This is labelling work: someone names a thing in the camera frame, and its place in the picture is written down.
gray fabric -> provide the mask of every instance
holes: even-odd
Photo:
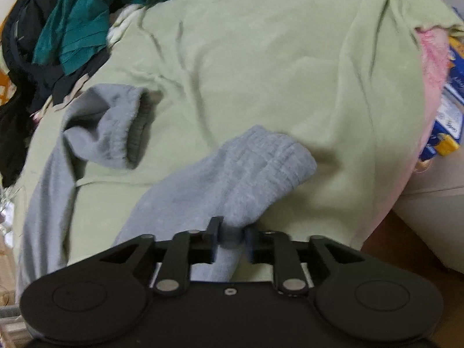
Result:
[[[32,281],[66,266],[64,241],[76,195],[75,165],[82,160],[134,168],[150,108],[143,88],[113,84],[96,85],[69,105],[27,211],[17,297]]]
[[[146,233],[168,240],[180,231],[204,230],[211,217],[224,216],[216,262],[194,265],[191,278],[227,281],[240,257],[242,228],[315,171],[305,147],[255,126],[147,191],[115,244]]]

